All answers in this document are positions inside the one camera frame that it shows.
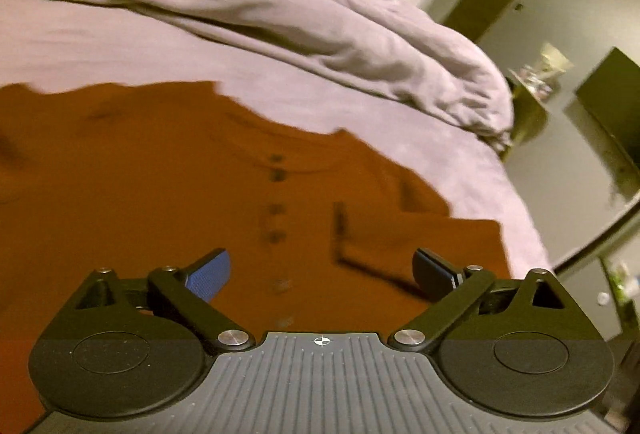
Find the purple bed sheet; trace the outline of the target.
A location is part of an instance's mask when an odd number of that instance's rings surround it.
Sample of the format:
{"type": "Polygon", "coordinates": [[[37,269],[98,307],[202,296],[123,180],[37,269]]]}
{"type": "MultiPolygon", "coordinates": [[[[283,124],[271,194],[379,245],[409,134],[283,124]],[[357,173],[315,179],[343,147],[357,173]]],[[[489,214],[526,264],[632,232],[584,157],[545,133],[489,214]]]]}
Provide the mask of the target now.
{"type": "Polygon", "coordinates": [[[432,185],[459,218],[496,220],[510,269],[551,263],[497,154],[475,134],[247,50],[116,7],[1,0],[1,81],[43,93],[85,85],[214,81],[270,120],[328,134],[344,128],[432,185]]]}

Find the dark wall television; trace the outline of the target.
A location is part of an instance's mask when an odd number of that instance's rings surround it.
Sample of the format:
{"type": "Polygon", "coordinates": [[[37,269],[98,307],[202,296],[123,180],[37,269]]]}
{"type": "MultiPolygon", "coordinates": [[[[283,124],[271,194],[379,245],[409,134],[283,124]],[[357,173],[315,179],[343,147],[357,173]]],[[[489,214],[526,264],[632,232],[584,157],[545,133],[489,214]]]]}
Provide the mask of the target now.
{"type": "Polygon", "coordinates": [[[639,169],[639,65],[613,47],[575,92],[576,98],[639,169]]]}

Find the wrapped flower bouquet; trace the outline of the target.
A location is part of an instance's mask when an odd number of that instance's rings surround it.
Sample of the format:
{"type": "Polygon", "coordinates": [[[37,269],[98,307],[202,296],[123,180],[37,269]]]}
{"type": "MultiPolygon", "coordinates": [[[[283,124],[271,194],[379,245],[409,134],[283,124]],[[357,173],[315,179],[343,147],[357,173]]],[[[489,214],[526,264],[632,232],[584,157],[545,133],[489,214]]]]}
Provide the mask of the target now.
{"type": "Polygon", "coordinates": [[[538,102],[545,102],[556,90],[559,78],[573,67],[574,64],[557,47],[543,42],[535,63],[524,64],[512,74],[538,102]]]}

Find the rust orange shirt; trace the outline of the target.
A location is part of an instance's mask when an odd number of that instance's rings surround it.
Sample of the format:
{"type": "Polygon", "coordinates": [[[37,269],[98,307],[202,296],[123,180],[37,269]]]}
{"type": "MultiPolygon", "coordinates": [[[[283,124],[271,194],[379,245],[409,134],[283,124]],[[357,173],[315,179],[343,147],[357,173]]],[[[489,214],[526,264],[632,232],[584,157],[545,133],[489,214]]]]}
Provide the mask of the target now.
{"type": "Polygon", "coordinates": [[[217,248],[214,298],[254,334],[389,334],[420,314],[424,248],[509,272],[499,225],[457,220],[415,172],[345,131],[268,121],[209,82],[1,91],[1,428],[39,416],[32,344],[98,267],[122,277],[217,248]]]}

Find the yellow side table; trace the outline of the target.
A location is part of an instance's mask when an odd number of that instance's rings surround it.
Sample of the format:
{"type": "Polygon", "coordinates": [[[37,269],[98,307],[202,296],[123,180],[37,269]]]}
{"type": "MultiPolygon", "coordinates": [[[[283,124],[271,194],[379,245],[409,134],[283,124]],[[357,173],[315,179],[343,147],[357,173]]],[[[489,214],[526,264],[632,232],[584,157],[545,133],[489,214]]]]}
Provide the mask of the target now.
{"type": "Polygon", "coordinates": [[[512,94],[513,125],[510,145],[500,154],[503,163],[516,148],[536,138],[549,120],[549,108],[534,90],[517,76],[507,76],[506,82],[512,94]]]}

